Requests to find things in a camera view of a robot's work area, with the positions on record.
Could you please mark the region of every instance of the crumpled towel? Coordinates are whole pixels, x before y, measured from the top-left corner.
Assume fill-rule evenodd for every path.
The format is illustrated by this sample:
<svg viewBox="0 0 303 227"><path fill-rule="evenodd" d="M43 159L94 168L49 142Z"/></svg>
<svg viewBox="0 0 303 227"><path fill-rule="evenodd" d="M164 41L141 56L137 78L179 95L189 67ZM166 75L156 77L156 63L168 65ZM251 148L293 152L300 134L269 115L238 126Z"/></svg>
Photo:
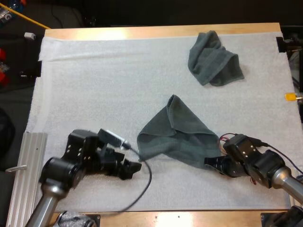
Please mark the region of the crumpled towel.
<svg viewBox="0 0 303 227"><path fill-rule="evenodd" d="M143 159L165 154L188 165L205 168L204 158L220 155L218 136L173 95L137 137Z"/></svg>
<svg viewBox="0 0 303 227"><path fill-rule="evenodd" d="M198 35L189 52L188 68L201 85L223 86L244 79L238 55L221 46L215 31Z"/></svg>

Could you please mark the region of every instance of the gray towel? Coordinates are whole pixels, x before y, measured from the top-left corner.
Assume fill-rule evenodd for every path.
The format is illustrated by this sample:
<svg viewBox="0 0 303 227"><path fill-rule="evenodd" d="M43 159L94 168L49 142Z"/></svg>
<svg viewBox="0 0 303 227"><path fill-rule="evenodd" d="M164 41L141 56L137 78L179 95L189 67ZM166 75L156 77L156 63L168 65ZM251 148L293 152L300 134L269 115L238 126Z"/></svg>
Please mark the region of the gray towel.
<svg viewBox="0 0 303 227"><path fill-rule="evenodd" d="M176 95L142 129L137 142L144 159L163 153L197 168L204 168L205 157L220 155L217 135Z"/></svg>
<svg viewBox="0 0 303 227"><path fill-rule="evenodd" d="M244 79L238 55L221 46L215 31L198 35L189 52L188 68L202 85L210 83L213 86L223 86Z"/></svg>

